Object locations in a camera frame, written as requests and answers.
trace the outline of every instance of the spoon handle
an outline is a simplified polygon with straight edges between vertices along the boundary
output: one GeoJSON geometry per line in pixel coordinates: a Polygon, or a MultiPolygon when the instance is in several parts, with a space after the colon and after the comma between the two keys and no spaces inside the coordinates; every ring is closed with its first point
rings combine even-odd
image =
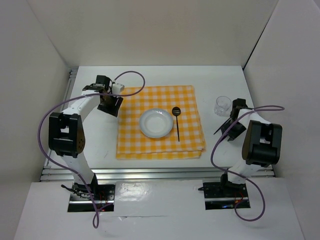
{"type": "Polygon", "coordinates": [[[177,133],[178,133],[178,141],[180,142],[178,116],[175,116],[175,119],[176,119],[176,130],[177,130],[177,133]]]}

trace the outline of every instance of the glass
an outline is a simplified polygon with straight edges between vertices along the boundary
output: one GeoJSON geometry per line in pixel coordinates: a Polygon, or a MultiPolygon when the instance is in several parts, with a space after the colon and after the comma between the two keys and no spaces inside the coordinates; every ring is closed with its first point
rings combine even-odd
{"type": "Polygon", "coordinates": [[[215,101],[214,112],[218,116],[227,117],[227,111],[231,107],[231,100],[227,96],[220,96],[215,101]]]}

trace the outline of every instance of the black spoon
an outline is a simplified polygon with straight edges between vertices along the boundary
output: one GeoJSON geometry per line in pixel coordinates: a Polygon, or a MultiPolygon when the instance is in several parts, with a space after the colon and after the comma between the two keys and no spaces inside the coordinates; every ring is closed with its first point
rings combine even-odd
{"type": "Polygon", "coordinates": [[[179,125],[178,125],[178,116],[181,114],[181,110],[179,107],[175,106],[172,108],[172,114],[175,116],[176,119],[176,130],[178,132],[178,141],[180,142],[180,136],[179,136],[179,125]]]}

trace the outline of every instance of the white plate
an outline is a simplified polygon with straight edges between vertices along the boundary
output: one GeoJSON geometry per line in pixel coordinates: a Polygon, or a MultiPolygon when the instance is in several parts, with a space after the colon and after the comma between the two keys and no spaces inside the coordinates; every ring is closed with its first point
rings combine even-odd
{"type": "Polygon", "coordinates": [[[139,120],[139,126],[144,135],[149,138],[162,138],[170,133],[174,125],[172,116],[163,109],[152,108],[145,111],[139,120]]]}

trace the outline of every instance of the gingham cloth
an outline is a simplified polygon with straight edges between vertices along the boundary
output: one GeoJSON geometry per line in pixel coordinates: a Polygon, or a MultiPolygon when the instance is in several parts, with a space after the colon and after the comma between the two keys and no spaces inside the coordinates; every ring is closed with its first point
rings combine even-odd
{"type": "MultiPolygon", "coordinates": [[[[126,88],[123,94],[139,87],[126,88]]],[[[191,159],[199,158],[206,147],[197,109],[195,90],[187,86],[148,86],[139,94],[125,97],[118,116],[117,159],[191,159]],[[160,108],[171,113],[178,106],[180,142],[176,118],[171,132],[161,138],[149,138],[139,128],[139,118],[147,110],[160,108]]]]}

